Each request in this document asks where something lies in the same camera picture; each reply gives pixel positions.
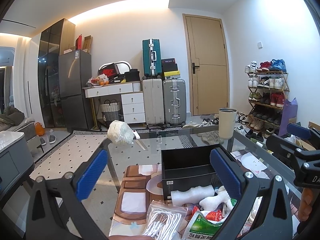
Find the green medicine packet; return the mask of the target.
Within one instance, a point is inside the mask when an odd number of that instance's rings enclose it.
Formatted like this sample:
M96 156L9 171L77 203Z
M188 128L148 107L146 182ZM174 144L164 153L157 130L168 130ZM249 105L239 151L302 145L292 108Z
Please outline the green medicine packet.
M221 228L226 218L218 222L205 218L201 211L196 211L185 228L181 239L211 239Z

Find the black storage box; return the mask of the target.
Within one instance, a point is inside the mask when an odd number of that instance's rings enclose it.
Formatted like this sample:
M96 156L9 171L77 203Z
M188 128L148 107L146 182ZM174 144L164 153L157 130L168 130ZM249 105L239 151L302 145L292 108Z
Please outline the black storage box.
M187 191L192 187L220 187L222 183L210 163L213 149L223 146L207 145L163 150L161 152L164 200L171 200L172 191Z

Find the orange bag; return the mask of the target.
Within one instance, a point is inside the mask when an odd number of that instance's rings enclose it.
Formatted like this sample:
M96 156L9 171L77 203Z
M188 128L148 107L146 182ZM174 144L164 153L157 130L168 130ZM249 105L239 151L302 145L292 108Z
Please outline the orange bag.
M42 126L42 124L40 122L36 122L34 124L34 126L35 126L35 132L38 136L41 137L46 133L46 131L44 130L44 127Z

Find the grey refrigerator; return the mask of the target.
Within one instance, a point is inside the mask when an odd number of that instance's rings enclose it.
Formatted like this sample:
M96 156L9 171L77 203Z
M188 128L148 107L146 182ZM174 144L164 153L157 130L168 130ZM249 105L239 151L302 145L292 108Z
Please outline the grey refrigerator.
M74 50L59 56L59 90L67 131L91 129L93 116L84 87L92 77L91 55Z

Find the teal suitcase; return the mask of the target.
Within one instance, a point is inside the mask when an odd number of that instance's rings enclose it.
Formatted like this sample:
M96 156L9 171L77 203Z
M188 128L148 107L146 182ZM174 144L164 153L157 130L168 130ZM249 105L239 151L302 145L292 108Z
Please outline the teal suitcase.
M161 48L159 39L148 39L142 41L143 50L143 80L161 78Z

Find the beige suitcase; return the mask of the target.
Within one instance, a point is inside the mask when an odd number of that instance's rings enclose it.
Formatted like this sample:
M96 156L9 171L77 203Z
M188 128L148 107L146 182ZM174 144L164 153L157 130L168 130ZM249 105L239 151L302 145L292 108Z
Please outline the beige suitcase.
M162 125L164 120L163 87L161 79L142 81L145 119L147 125Z

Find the red black shoe box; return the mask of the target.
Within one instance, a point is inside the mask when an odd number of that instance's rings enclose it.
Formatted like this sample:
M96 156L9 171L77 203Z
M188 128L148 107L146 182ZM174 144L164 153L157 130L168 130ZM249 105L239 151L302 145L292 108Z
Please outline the red black shoe box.
M99 75L106 75L108 79L113 79L114 77L119 75L118 66L115 63L103 64L99 70Z

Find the cream cylindrical trash can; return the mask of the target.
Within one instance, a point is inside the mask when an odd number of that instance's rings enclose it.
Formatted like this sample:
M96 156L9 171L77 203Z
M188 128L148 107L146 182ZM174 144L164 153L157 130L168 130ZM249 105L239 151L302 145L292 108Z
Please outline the cream cylindrical trash can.
M219 137L221 139L228 140L233 136L236 113L237 111L231 108L219 109Z

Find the wooden shoe rack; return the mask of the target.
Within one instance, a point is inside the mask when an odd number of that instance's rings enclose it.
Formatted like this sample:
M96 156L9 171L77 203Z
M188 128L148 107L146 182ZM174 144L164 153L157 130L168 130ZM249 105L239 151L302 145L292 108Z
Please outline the wooden shoe rack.
M279 132L285 100L290 89L289 74L284 71L248 72L249 90L247 127L255 132L270 135Z

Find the dark glass cabinet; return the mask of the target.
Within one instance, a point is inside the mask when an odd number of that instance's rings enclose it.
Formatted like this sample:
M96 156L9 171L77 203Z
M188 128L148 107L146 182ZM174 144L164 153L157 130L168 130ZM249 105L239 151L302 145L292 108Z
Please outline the dark glass cabinet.
M65 127L59 87L59 56L74 46L75 25L63 18L41 33L38 89L46 128Z

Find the white drawer desk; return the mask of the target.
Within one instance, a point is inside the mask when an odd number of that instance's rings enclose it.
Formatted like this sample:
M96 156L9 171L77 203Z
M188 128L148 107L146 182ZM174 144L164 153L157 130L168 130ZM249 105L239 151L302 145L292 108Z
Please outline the white drawer desk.
M116 99L120 99L121 112L127 124L142 124L146 122L144 96L142 83L140 81L85 87L83 90L85 97L89 99L91 103L94 121L93 130L100 129L94 99L102 99L103 97L111 99L113 96Z

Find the white plush toy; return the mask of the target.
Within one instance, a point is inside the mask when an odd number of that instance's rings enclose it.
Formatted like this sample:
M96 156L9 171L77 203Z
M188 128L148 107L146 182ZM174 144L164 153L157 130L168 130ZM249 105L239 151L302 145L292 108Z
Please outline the white plush toy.
M217 195L206 197L199 202L199 205L206 211L214 211L220 204L226 204L229 211L233 209L231 198L224 186L219 187Z

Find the red white snack packet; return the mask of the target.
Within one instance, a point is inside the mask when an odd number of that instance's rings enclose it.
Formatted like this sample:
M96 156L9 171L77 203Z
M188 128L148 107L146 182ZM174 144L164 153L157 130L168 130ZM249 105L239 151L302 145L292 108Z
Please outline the red white snack packet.
M226 220L232 209L229 209L226 205L222 208L218 208L215 211L202 211L205 219L213 224L222 223Z

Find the white foam block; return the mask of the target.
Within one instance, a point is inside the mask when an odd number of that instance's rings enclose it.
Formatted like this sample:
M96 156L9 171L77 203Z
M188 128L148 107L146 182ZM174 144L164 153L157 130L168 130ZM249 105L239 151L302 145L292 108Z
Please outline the white foam block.
M172 191L171 200L174 206L183 206L184 204L198 204L206 197L215 196L215 190L212 185L191 187L187 191Z

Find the white plastic bag bundle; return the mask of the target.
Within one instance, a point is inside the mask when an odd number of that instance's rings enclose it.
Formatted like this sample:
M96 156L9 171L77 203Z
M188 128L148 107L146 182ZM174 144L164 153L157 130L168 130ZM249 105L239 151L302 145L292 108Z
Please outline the white plastic bag bundle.
M107 138L116 145L129 145L133 144L135 134L127 123L114 120L107 130Z

